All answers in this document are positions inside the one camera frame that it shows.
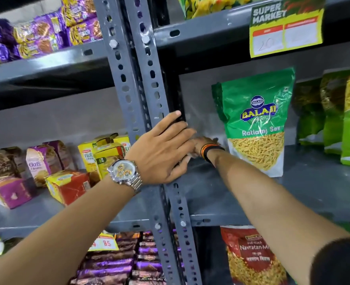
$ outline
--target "perforated steel upright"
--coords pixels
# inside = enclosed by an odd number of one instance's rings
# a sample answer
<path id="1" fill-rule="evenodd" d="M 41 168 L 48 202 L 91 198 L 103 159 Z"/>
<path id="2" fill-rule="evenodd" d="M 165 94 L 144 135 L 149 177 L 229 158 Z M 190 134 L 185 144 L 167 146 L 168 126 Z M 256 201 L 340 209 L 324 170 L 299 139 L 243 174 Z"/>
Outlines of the perforated steel upright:
<path id="1" fill-rule="evenodd" d="M 133 143 L 139 136 L 151 129 L 151 121 L 142 87 L 146 86 L 142 85 L 135 52 L 132 50 L 134 43 L 131 39 L 130 24 L 125 18 L 124 0 L 94 0 L 94 4 L 118 100 L 124 114 L 129 138 Z M 177 248 L 169 218 L 170 206 L 164 188 L 163 186 L 144 187 L 141 195 L 146 204 L 151 230 L 167 283 L 171 285 L 182 284 L 184 282 L 179 273 L 179 257 L 176 253 Z"/>
<path id="2" fill-rule="evenodd" d="M 147 0 L 125 0 L 132 37 L 142 73 L 143 87 L 153 125 L 169 113 L 165 82 L 155 44 L 153 24 Z M 187 209 L 187 201 L 181 190 L 182 178 L 166 186 L 170 199 L 188 285 L 201 285 L 195 241 Z"/>

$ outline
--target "watch face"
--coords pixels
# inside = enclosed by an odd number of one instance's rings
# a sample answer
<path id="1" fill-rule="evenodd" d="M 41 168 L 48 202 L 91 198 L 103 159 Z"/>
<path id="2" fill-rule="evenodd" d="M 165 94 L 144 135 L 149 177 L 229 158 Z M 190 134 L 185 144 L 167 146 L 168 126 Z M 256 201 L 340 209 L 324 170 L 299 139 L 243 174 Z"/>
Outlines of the watch face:
<path id="1" fill-rule="evenodd" d="M 135 166 L 127 160 L 120 160 L 113 165 L 113 176 L 116 181 L 128 181 L 135 174 Z"/>

